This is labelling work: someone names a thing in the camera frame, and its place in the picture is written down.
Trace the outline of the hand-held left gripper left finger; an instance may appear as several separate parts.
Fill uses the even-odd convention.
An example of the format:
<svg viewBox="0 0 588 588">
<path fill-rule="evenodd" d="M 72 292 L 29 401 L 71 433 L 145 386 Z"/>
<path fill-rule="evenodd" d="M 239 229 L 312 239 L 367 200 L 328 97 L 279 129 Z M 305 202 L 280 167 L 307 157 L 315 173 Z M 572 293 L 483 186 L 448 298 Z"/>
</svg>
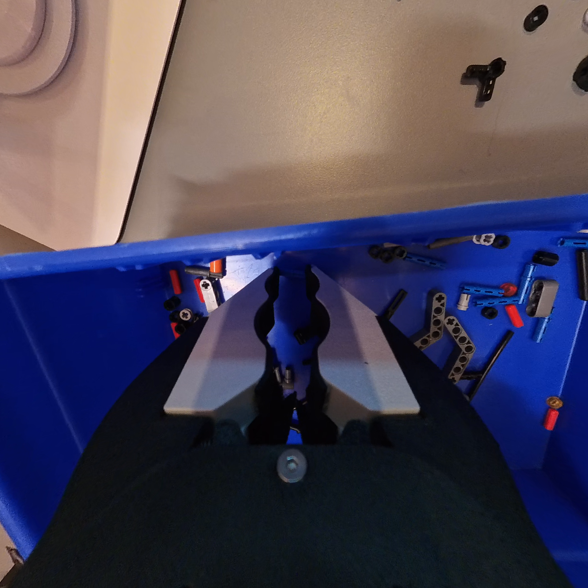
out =
<svg viewBox="0 0 588 588">
<path fill-rule="evenodd" d="M 280 276 L 278 268 L 264 271 L 209 314 L 165 403 L 166 415 L 234 421 L 251 444 L 287 442 L 296 401 L 284 396 L 268 341 Z"/>
</svg>

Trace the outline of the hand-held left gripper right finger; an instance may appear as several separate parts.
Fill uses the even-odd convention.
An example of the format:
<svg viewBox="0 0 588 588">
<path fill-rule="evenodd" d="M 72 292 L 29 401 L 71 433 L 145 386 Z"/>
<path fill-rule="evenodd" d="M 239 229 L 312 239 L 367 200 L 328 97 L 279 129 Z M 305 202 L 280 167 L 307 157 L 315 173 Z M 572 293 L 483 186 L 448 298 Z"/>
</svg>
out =
<svg viewBox="0 0 588 588">
<path fill-rule="evenodd" d="M 376 314 L 318 268 L 305 268 L 309 320 L 298 344 L 312 343 L 309 381 L 298 401 L 306 445 L 336 443 L 352 421 L 415 416 L 420 406 Z"/>
</svg>

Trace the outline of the blue plastic bin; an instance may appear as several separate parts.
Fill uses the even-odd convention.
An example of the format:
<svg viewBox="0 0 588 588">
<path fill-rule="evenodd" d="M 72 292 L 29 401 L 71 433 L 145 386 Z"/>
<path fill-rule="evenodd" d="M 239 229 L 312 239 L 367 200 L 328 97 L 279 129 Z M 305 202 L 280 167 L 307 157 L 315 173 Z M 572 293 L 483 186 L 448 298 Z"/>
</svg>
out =
<svg viewBox="0 0 588 588">
<path fill-rule="evenodd" d="M 507 235 L 504 250 L 473 241 L 429 250 L 439 238 Z M 491 202 L 355 220 L 1 257 L 1 521 L 29 555 L 54 514 L 74 464 L 107 409 L 149 361 L 173 341 L 164 299 L 166 271 L 226 254 L 237 286 L 275 263 L 311 263 L 376 312 L 400 289 L 392 317 L 408 336 L 422 326 L 429 290 L 445 292 L 454 312 L 461 285 L 519 283 L 536 251 L 559 255 L 533 281 L 559 283 L 541 343 L 538 319 L 515 328 L 503 309 L 494 320 L 474 305 L 460 312 L 479 371 L 508 330 L 514 336 L 473 398 L 499 442 L 533 521 L 555 559 L 587 567 L 587 302 L 578 298 L 576 250 L 587 238 L 587 194 Z M 432 269 L 373 259 L 372 245 L 402 246 L 446 262 Z M 550 396 L 563 401 L 544 428 Z"/>
</svg>

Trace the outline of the black steering link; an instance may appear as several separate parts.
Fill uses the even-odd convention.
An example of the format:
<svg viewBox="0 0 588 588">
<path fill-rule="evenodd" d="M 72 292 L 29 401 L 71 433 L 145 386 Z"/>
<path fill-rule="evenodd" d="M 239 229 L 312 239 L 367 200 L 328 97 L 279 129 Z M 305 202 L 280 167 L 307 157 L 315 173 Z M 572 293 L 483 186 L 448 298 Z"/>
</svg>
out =
<svg viewBox="0 0 588 588">
<path fill-rule="evenodd" d="M 387 305 L 387 307 L 382 315 L 385 318 L 385 320 L 391 320 L 391 318 L 397 312 L 397 310 L 402 305 L 402 303 L 404 302 L 404 300 L 406 299 L 407 296 L 408 296 L 408 292 L 404 289 L 400 289 L 397 292 L 397 294 L 394 296 L 394 298 L 391 300 L 391 302 Z"/>
</svg>

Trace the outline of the black cross-hole connector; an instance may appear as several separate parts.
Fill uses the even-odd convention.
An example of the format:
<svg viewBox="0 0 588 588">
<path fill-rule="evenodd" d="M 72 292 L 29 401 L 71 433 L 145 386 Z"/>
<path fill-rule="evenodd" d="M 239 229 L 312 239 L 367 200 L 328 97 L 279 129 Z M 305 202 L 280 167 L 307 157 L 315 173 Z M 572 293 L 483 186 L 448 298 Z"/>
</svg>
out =
<svg viewBox="0 0 588 588">
<path fill-rule="evenodd" d="M 184 334 L 187 331 L 187 329 L 191 328 L 191 326 L 198 320 L 200 320 L 201 317 L 202 314 L 195 313 L 189 308 L 176 310 L 169 314 L 170 322 L 176 322 L 178 324 L 177 332 L 179 334 Z"/>
</svg>

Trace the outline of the light grey thin liftarm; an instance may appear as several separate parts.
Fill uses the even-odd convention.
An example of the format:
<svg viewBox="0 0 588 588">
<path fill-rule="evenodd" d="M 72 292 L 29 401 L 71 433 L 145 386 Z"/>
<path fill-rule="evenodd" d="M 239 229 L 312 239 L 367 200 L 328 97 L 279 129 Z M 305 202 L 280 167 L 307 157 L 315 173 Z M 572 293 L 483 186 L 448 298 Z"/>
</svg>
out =
<svg viewBox="0 0 588 588">
<path fill-rule="evenodd" d="M 217 281 L 203 277 L 200 280 L 199 287 L 206 311 L 210 314 L 222 303 L 217 291 Z"/>
</svg>

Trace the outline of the grey bent liftarm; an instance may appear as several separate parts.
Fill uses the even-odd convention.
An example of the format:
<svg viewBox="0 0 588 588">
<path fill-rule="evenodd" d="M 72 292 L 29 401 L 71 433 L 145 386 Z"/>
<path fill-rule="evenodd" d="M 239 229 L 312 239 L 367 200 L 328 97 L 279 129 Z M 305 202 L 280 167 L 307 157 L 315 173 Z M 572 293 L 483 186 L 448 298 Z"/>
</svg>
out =
<svg viewBox="0 0 588 588">
<path fill-rule="evenodd" d="M 472 360 L 476 347 L 457 317 L 445 317 L 445 331 L 453 341 L 453 349 L 443 367 L 443 374 L 453 384 L 457 384 Z"/>
<path fill-rule="evenodd" d="M 424 350 L 441 340 L 445 327 L 447 296 L 438 289 L 428 293 L 424 326 L 410 340 L 419 350 Z"/>
</svg>

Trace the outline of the long thin black axle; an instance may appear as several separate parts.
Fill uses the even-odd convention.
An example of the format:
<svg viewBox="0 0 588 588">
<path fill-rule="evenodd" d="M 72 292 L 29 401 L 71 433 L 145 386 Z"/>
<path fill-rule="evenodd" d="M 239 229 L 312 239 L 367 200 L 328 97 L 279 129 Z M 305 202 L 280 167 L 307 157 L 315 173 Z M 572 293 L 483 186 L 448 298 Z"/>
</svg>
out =
<svg viewBox="0 0 588 588">
<path fill-rule="evenodd" d="M 483 372 L 483 376 L 479 380 L 471 380 L 474 382 L 473 386 L 469 389 L 468 392 L 464 393 L 469 402 L 471 402 L 473 400 L 473 398 L 475 397 L 475 395 L 478 393 L 481 385 L 483 384 L 485 379 L 488 377 L 489 372 L 491 371 L 491 369 L 495 365 L 497 359 L 503 353 L 503 351 L 506 348 L 506 346 L 508 345 L 508 343 L 511 341 L 514 334 L 515 333 L 512 330 L 508 330 L 504 334 L 504 336 L 501 338 L 499 344 L 497 345 L 497 347 L 494 349 L 494 351 L 490 355 L 487 363 L 484 365 L 484 367 L 481 370 L 479 370 L 479 371 Z"/>
</svg>

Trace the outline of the brown flat panel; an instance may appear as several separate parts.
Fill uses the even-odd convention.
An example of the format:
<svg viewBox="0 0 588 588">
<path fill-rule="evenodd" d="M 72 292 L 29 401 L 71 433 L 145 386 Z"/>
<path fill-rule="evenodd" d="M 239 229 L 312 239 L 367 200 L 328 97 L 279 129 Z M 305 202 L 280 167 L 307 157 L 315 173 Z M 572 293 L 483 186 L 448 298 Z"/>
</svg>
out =
<svg viewBox="0 0 588 588">
<path fill-rule="evenodd" d="M 27 254 L 38 252 L 53 252 L 53 248 L 41 244 L 27 236 L 13 231 L 3 225 L 1 229 L 1 256 L 10 254 Z"/>
</svg>

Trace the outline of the white board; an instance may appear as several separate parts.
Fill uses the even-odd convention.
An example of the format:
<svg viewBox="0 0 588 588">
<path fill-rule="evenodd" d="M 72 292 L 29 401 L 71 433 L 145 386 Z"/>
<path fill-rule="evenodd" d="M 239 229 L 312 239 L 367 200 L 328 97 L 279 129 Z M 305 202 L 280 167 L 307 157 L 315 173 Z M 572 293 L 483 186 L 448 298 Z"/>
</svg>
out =
<svg viewBox="0 0 588 588">
<path fill-rule="evenodd" d="M 60 251 L 122 230 L 179 1 L 76 1 L 70 58 L 1 96 L 1 225 Z"/>
</svg>

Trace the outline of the black connector with pins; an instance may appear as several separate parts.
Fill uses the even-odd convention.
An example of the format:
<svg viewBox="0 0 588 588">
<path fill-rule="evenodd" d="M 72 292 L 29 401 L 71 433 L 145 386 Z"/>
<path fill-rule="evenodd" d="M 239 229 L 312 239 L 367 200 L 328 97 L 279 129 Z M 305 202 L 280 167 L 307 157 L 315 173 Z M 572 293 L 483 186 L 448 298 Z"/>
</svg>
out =
<svg viewBox="0 0 588 588">
<path fill-rule="evenodd" d="M 462 73 L 460 79 L 463 85 L 477 85 L 475 104 L 483 105 L 493 96 L 496 80 L 506 68 L 503 58 L 496 58 L 487 64 L 471 64 Z"/>
</svg>

